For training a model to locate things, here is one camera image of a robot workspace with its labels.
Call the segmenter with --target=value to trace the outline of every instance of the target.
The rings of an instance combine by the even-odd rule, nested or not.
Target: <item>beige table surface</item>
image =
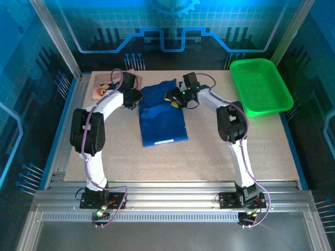
[[[143,85],[165,80],[181,81],[191,71],[138,71]],[[237,100],[230,71],[195,71],[210,74],[217,81],[213,89],[222,97]],[[83,107],[92,99],[93,72]],[[198,76],[201,84],[211,79]],[[216,114],[207,107],[183,109],[188,140],[150,147],[142,146],[138,108],[117,109],[105,121],[106,143],[102,158],[107,179],[112,180],[235,180],[228,145],[217,132]],[[258,180],[299,180],[295,163],[279,115],[249,118],[248,153]],[[72,149],[66,181],[85,181],[84,162]]]

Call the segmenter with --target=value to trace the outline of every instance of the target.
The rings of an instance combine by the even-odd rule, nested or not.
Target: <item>white label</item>
[[[164,141],[158,141],[158,142],[155,142],[155,145],[159,145],[159,144],[163,144],[163,143],[170,143],[170,142],[173,142],[174,140],[164,140]]]

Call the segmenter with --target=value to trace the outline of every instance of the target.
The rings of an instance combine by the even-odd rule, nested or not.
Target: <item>green basket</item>
[[[230,70],[247,116],[262,116],[292,108],[292,96],[270,60],[237,60],[232,62]]]

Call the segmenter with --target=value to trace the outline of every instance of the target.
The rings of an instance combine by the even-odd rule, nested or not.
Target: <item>blue cloth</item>
[[[141,89],[144,100],[139,115],[143,146],[188,139],[183,111],[164,100],[166,92],[175,87],[176,79]]]

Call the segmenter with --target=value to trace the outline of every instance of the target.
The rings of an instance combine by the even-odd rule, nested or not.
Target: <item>gray floor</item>
[[[301,214],[270,213],[264,224],[242,229],[236,223],[90,223],[44,222],[35,250],[218,251],[313,250]]]

